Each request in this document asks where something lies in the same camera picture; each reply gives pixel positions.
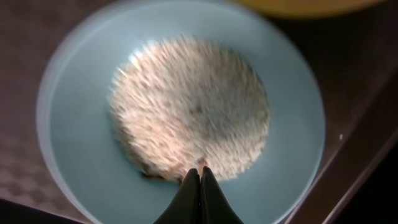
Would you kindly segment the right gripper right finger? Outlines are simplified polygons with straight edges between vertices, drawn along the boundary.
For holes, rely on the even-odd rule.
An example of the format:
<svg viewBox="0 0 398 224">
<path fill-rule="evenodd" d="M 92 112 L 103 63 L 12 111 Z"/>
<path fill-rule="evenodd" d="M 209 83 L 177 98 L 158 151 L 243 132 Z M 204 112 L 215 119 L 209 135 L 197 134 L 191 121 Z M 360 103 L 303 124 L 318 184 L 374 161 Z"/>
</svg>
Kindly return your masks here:
<svg viewBox="0 0 398 224">
<path fill-rule="evenodd" d="M 203 224 L 243 224 L 229 206 L 211 169 L 207 166 L 203 168 L 200 195 Z"/>
</svg>

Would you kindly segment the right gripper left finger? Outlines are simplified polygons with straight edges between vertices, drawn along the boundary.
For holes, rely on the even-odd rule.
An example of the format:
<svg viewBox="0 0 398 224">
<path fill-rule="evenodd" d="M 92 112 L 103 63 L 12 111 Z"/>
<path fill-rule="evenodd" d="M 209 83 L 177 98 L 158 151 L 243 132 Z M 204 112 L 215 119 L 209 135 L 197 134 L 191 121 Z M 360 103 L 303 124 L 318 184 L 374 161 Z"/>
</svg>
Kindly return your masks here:
<svg viewBox="0 0 398 224">
<path fill-rule="evenodd" d="M 199 175 L 196 169 L 190 169 L 175 197 L 154 224 L 197 224 L 199 207 Z"/>
</svg>

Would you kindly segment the light blue bowl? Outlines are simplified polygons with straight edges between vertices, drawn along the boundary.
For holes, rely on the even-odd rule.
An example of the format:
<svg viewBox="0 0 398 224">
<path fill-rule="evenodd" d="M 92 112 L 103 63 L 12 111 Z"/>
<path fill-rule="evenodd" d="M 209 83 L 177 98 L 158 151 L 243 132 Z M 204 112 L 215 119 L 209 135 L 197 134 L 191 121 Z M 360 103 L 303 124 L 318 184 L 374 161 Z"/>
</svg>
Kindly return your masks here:
<svg viewBox="0 0 398 224">
<path fill-rule="evenodd" d="M 263 155 L 220 187 L 244 223 L 277 223 L 306 196 L 322 158 L 326 123 L 313 72 L 291 41 L 226 1 L 116 1 L 63 41 L 43 75 L 37 133 L 65 196 L 94 223 L 153 223 L 177 192 L 143 178 L 116 144 L 108 93 L 116 67 L 146 42 L 182 34 L 225 44 L 258 72 L 271 125 Z"/>
</svg>

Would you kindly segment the food scraps rice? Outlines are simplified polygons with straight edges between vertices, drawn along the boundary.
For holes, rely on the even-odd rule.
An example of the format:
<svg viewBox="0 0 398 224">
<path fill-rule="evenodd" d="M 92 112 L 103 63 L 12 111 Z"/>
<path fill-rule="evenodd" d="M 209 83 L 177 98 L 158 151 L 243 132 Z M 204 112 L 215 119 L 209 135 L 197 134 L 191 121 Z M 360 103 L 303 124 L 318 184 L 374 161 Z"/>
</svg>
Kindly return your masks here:
<svg viewBox="0 0 398 224">
<path fill-rule="evenodd" d="M 192 37 L 134 52 L 114 73 L 109 110 L 127 158 L 144 176 L 169 182 L 204 167 L 217 180 L 234 179 L 269 134 L 257 73 L 236 52 Z"/>
</svg>

